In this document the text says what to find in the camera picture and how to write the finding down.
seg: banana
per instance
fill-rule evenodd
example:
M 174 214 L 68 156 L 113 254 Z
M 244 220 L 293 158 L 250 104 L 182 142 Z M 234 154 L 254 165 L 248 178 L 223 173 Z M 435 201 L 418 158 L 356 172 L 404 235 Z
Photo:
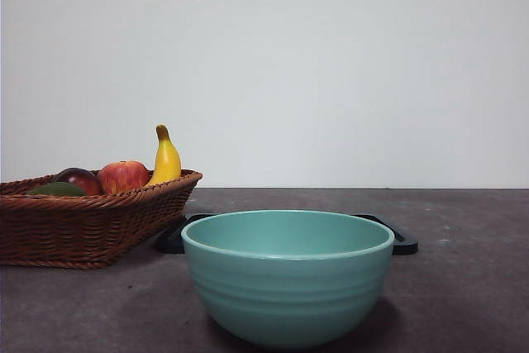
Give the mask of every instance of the banana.
M 158 150 L 156 151 L 155 170 L 145 186 L 177 179 L 182 174 L 180 155 L 169 138 L 167 127 L 163 124 L 156 126 L 156 135 L 158 136 Z

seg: ceramic bowl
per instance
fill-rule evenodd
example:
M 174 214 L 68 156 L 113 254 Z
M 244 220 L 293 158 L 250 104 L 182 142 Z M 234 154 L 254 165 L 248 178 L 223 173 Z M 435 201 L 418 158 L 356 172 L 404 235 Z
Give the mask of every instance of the ceramic bowl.
M 198 296 L 234 335 L 303 349 L 353 329 L 381 294 L 393 232 L 333 212 L 230 212 L 188 224 L 182 238 Z

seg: green fruit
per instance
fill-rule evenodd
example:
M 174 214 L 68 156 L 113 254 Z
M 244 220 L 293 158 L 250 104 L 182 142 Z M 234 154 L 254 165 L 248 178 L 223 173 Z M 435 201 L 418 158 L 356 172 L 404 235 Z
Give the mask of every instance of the green fruit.
M 50 196 L 84 196 L 86 192 L 79 186 L 68 182 L 51 182 L 37 186 L 26 194 L 47 194 Z

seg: black tray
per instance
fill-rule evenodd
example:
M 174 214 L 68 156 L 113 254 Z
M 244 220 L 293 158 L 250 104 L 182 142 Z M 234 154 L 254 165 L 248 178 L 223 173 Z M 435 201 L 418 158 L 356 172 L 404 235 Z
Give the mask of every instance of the black tray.
M 210 217 L 216 214 L 201 213 L 193 214 L 191 216 L 182 216 L 176 219 L 171 226 L 163 231 L 154 243 L 154 248 L 164 254 L 184 254 L 183 242 L 180 233 L 182 229 L 191 222 L 202 218 Z M 405 234 L 395 226 L 382 221 L 379 217 L 370 214 L 351 214 L 355 217 L 369 219 L 370 221 L 378 222 L 385 225 L 395 234 L 395 242 L 393 243 L 393 255 L 410 255 L 415 254 L 419 250 L 419 243 L 417 239 L 409 234 Z

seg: apple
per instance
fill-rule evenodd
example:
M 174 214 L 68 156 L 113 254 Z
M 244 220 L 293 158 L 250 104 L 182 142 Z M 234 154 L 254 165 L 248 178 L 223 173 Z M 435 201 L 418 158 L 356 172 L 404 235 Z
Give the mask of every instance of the apple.
M 98 180 L 106 194 L 141 188 L 149 181 L 149 171 L 140 161 L 123 160 L 105 165 Z
M 98 177 L 87 169 L 70 167 L 64 169 L 54 179 L 55 182 L 68 182 L 80 187 L 87 195 L 102 194 Z

